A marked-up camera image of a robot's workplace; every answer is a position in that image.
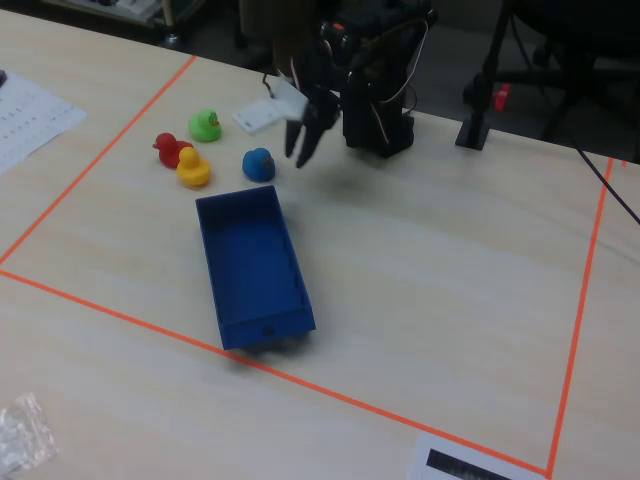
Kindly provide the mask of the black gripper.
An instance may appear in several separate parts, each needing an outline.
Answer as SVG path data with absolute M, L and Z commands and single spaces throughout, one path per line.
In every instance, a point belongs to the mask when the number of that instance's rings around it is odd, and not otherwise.
M 300 91 L 307 98 L 301 121 L 287 120 L 285 129 L 285 156 L 290 158 L 302 126 L 305 127 L 297 168 L 302 168 L 313 156 L 323 134 L 334 126 L 340 116 L 340 99 L 329 88 L 303 83 Z

